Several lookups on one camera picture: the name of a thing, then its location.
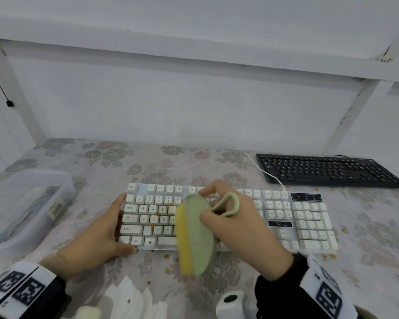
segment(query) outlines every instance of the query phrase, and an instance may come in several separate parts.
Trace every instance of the table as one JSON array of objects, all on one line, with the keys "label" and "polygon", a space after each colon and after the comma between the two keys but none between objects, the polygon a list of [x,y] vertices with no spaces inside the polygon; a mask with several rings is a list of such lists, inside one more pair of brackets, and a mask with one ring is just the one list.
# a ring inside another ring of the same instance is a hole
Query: table
[{"label": "table", "polygon": [[[243,152],[221,149],[48,139],[9,166],[0,174],[0,181],[27,168],[67,171],[76,188],[69,208],[43,242],[26,256],[35,262],[83,231],[129,182],[206,186],[222,179],[234,187],[280,189],[269,185]],[[340,251],[337,256],[318,255],[318,259],[354,303],[380,319],[399,318],[399,190],[287,190],[322,194]],[[15,261],[0,262],[0,271]],[[119,284],[126,275],[140,291],[149,285],[154,303],[166,300],[169,318],[209,318],[215,316],[215,306],[224,292],[244,290],[252,297],[258,273],[223,252],[202,278],[186,279],[180,276],[176,252],[139,251],[113,259],[70,282],[68,292],[73,302],[65,316],[81,305],[95,305],[107,286]]]}]

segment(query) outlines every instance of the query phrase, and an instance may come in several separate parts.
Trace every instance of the clear plastic box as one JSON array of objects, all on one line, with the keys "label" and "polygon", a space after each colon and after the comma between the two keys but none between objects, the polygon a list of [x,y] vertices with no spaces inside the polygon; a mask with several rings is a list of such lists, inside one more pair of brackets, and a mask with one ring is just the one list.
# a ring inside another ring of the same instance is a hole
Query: clear plastic box
[{"label": "clear plastic box", "polygon": [[34,250],[75,189],[64,171],[30,169],[0,183],[0,257],[17,258]]}]

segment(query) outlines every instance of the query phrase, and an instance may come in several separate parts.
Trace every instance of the person's right hand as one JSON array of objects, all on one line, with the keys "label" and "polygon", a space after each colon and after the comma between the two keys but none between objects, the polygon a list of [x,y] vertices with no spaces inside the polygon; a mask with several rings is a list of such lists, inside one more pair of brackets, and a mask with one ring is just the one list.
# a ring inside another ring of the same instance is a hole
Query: person's right hand
[{"label": "person's right hand", "polygon": [[[239,198],[239,210],[230,217],[219,216],[210,210],[200,215],[200,221],[226,245],[229,250],[249,263],[267,280],[273,281],[281,277],[293,263],[293,255],[276,239],[274,233],[257,211],[253,200],[241,195],[230,185],[221,180],[212,182],[200,190],[199,194],[206,197],[218,193],[223,197],[228,192],[234,192]],[[226,203],[225,209],[232,209],[233,199]]]}]

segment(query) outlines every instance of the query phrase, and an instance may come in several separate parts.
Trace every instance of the keyboard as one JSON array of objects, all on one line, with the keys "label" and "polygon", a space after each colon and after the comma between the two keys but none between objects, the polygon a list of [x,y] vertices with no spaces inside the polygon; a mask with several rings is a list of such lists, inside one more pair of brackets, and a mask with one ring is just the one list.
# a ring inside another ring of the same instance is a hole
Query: keyboard
[{"label": "keyboard", "polygon": [[[140,250],[177,250],[174,215],[184,197],[202,187],[128,184],[119,240]],[[283,247],[291,252],[336,254],[327,206],[318,193],[236,189],[251,197]],[[211,202],[218,195],[206,199]],[[228,251],[222,242],[218,251]]]},{"label": "keyboard", "polygon": [[[372,159],[276,154],[256,154],[256,158],[284,185],[399,188],[399,178]],[[269,183],[278,183],[264,175]]]}]

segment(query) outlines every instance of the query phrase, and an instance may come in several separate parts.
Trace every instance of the white cable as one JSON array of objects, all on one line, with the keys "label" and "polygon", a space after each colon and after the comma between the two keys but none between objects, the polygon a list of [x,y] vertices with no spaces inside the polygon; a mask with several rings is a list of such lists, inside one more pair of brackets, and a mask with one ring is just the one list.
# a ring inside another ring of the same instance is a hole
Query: white cable
[{"label": "white cable", "polygon": [[263,169],[260,169],[260,167],[254,162],[254,160],[250,157],[250,155],[248,155],[247,152],[245,152],[244,150],[241,150],[241,151],[244,152],[244,153],[247,155],[247,157],[250,158],[251,162],[254,163],[254,165],[255,165],[256,167],[258,167],[260,171],[263,171],[264,173],[268,174],[268,175],[271,176],[272,178],[275,178],[275,179],[277,180],[277,182],[279,182],[279,184],[282,186],[282,190],[283,190],[283,191],[287,191],[287,190],[285,190],[285,187],[284,187],[284,185],[282,184],[282,182],[280,182],[280,180],[279,180],[277,177],[272,176],[269,172],[266,172],[266,171],[264,171]]}]

